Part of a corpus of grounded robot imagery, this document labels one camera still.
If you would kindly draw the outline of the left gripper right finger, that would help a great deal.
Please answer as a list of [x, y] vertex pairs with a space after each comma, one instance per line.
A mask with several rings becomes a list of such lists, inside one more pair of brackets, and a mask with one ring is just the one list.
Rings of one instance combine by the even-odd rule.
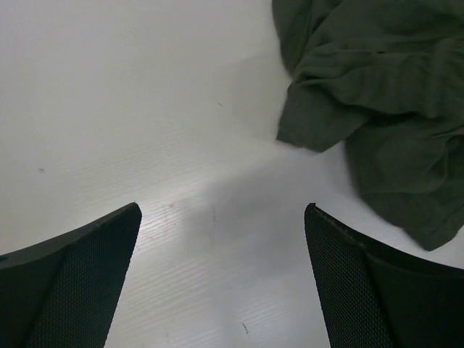
[[304, 229], [332, 347], [463, 346], [463, 270], [372, 239], [314, 203]]

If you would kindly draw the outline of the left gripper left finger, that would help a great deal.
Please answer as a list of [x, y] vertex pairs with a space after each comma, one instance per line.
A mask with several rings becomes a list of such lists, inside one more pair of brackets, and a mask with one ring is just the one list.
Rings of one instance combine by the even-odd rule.
[[103, 347], [141, 224], [128, 204], [1, 256], [2, 347]]

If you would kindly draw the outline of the dark green shorts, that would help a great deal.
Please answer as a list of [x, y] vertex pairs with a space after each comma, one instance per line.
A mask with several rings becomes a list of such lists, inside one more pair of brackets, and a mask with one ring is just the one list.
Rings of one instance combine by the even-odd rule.
[[274, 1], [276, 138], [344, 144], [359, 197], [427, 251], [463, 227], [463, 3]]

